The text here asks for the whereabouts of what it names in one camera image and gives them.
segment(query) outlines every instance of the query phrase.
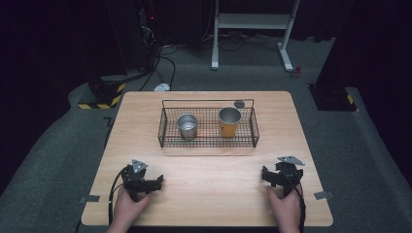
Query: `hand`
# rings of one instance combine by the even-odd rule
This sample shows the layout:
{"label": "hand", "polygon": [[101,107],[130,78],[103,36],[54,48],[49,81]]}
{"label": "hand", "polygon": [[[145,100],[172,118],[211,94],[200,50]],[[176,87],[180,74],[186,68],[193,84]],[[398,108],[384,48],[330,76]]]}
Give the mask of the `hand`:
{"label": "hand", "polygon": [[300,223],[300,199],[296,190],[292,190],[288,196],[280,199],[271,186],[266,187],[270,207],[279,224],[281,233],[298,233]]}
{"label": "hand", "polygon": [[130,198],[129,193],[124,187],[121,186],[118,192],[118,201],[116,202],[113,221],[107,233],[127,232],[130,226],[133,225],[143,210],[148,206],[153,196],[153,192],[148,193],[142,200],[136,203]]}

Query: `white stand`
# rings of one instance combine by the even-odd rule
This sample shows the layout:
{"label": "white stand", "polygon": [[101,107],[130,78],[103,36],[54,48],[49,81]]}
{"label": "white stand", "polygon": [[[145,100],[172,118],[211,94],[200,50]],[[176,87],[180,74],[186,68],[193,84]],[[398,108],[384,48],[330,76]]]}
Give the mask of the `white stand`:
{"label": "white stand", "polygon": [[287,15],[267,14],[220,14],[219,0],[216,0],[215,30],[212,49],[212,70],[219,69],[219,29],[220,28],[250,28],[250,29],[283,29],[285,35],[282,43],[278,43],[279,52],[288,72],[293,70],[286,45],[291,35],[294,18],[300,0],[294,0],[292,12]]}

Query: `yellow and black tape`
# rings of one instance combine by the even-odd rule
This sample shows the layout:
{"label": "yellow and black tape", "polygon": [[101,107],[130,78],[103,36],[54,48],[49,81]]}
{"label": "yellow and black tape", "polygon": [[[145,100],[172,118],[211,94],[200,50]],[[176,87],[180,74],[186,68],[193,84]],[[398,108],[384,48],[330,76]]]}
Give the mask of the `yellow and black tape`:
{"label": "yellow and black tape", "polygon": [[80,109],[113,109],[116,107],[121,98],[121,93],[123,92],[125,83],[119,85],[116,93],[111,98],[108,103],[79,103]]}
{"label": "yellow and black tape", "polygon": [[354,110],[357,111],[358,107],[355,105],[354,98],[352,98],[352,96],[350,94],[348,94],[348,101],[349,101],[349,104],[350,104],[351,108],[353,108]]}

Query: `small object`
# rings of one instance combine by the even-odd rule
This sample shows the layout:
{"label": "small object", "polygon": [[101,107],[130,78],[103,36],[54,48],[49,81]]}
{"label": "small object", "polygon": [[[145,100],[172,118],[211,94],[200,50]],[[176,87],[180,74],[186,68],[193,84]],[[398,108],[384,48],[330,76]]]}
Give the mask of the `small object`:
{"label": "small object", "polygon": [[331,191],[322,191],[322,192],[317,192],[314,193],[316,200],[321,200],[326,198],[326,200],[329,200],[334,197],[333,193]]}
{"label": "small object", "polygon": [[235,107],[224,107],[219,111],[219,126],[224,138],[233,138],[236,135],[237,125],[242,114]]}
{"label": "small object", "polygon": [[245,107],[245,102],[242,100],[236,100],[234,102],[234,107],[236,107],[236,109],[243,109]]}
{"label": "small object", "polygon": [[304,166],[305,163],[297,159],[295,156],[278,157],[282,162]]}
{"label": "small object", "polygon": [[99,202],[100,196],[96,195],[89,195],[88,197],[82,197],[79,203],[86,203],[86,202]]}
{"label": "small object", "polygon": [[291,77],[293,79],[299,79],[302,77],[302,68],[300,66],[296,66],[296,68],[292,71]]}
{"label": "small object", "polygon": [[170,90],[170,86],[168,83],[161,83],[154,89],[154,91],[169,91],[169,90]]}
{"label": "small object", "polygon": [[183,139],[192,140],[197,136],[197,119],[192,114],[182,114],[177,125]]}

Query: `black wire basket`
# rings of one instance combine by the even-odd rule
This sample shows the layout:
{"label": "black wire basket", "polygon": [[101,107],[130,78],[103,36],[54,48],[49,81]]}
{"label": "black wire basket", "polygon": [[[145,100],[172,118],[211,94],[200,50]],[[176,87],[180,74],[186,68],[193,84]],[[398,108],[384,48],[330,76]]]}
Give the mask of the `black wire basket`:
{"label": "black wire basket", "polygon": [[[158,141],[162,148],[255,148],[258,144],[258,122],[254,100],[163,100]],[[241,113],[235,136],[224,138],[219,125],[219,110],[236,107]],[[192,114],[197,120],[197,135],[190,140],[181,136],[177,119]]]}

